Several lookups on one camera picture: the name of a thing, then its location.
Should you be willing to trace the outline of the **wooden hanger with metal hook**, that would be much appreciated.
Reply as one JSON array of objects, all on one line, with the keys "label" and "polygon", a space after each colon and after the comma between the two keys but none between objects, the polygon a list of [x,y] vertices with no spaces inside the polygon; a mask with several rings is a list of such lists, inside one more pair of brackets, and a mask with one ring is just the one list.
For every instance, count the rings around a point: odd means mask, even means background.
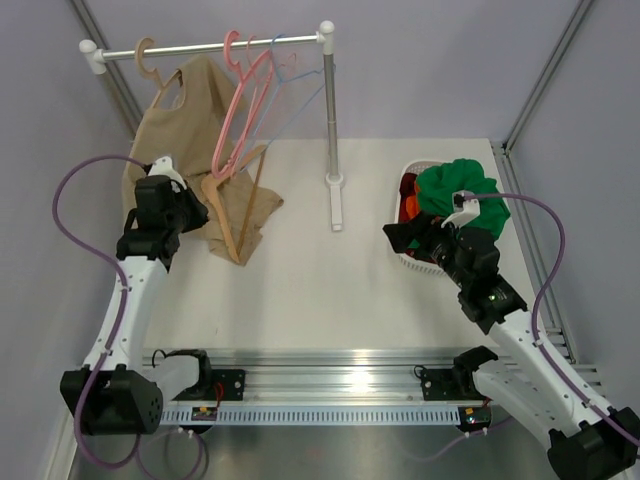
[{"label": "wooden hanger with metal hook", "polygon": [[258,160],[258,173],[253,178],[249,173],[237,173],[223,179],[207,174],[201,181],[201,189],[209,208],[211,220],[203,227],[203,237],[211,253],[237,264],[245,265],[248,254],[243,254],[256,199],[258,185],[267,147],[253,148],[240,162],[246,167]]}]

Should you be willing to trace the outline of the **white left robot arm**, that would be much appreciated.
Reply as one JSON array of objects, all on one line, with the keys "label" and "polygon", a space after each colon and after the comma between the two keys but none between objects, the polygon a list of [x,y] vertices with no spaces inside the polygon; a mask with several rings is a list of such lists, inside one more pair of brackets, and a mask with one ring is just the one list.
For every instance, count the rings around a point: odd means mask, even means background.
[{"label": "white left robot arm", "polygon": [[81,435],[150,435],[168,403],[197,402],[182,427],[202,434],[219,419],[234,371],[216,370],[201,349],[178,349],[143,367],[143,343],[153,303],[168,279],[182,234],[206,223],[203,204],[177,173],[138,180],[112,265],[116,278],[104,322],[82,366],[64,372],[60,392]]}]

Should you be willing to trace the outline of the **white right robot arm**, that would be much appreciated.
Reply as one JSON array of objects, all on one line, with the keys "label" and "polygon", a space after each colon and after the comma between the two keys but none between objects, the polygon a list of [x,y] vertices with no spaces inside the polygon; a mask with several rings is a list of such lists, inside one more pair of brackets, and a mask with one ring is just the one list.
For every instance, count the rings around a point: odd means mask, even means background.
[{"label": "white right robot arm", "polygon": [[501,405],[542,445],[560,479],[612,479],[634,466],[639,417],[596,392],[533,322],[531,311],[500,275],[492,234],[455,228],[424,213],[383,231],[397,254],[418,245],[458,287],[465,316],[501,347],[524,374],[510,373],[486,347],[454,360],[452,384],[464,397],[478,394]]}]

